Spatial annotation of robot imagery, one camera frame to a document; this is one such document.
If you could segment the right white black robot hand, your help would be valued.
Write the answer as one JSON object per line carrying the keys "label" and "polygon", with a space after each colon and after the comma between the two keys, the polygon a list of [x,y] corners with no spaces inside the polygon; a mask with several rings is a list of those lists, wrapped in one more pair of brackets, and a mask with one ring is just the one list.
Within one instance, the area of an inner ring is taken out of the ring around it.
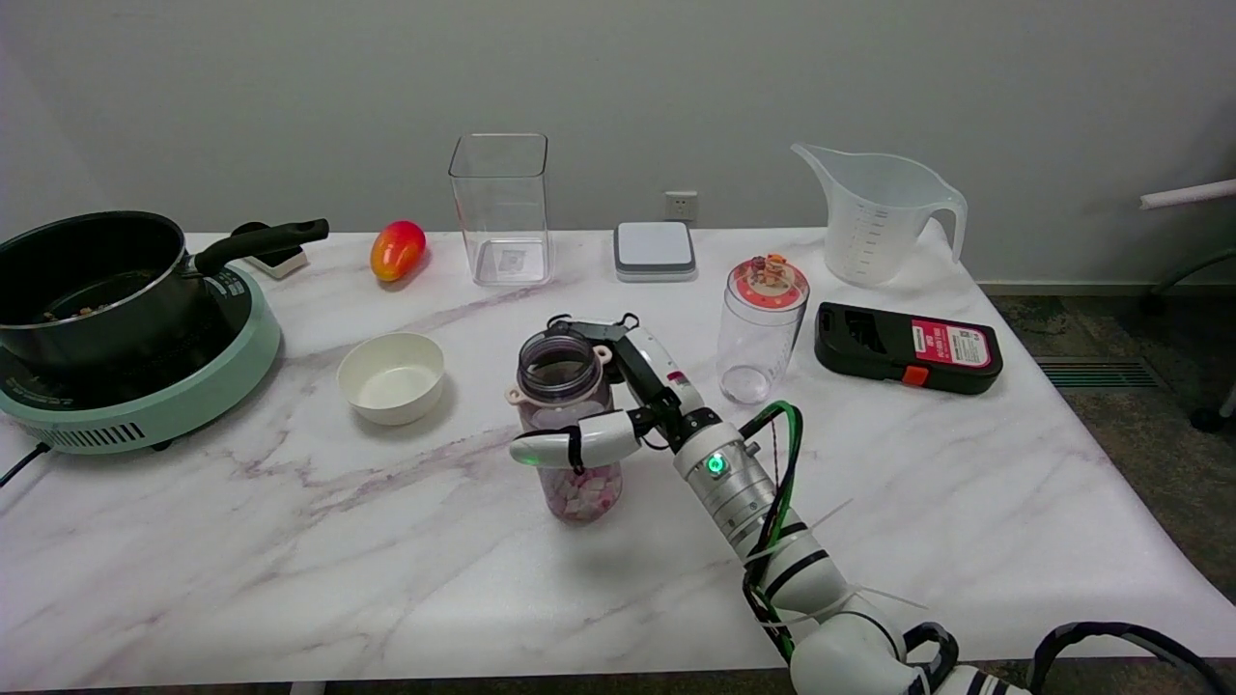
{"label": "right white black robot hand", "polygon": [[587,348],[593,359],[587,373],[625,385],[637,408],[588,416],[556,430],[523,432],[509,445],[517,463],[582,474],[637,453],[649,432],[658,432],[671,453],[680,453],[700,432],[722,422],[635,314],[614,322],[559,314],[529,344],[552,355],[574,345]]}

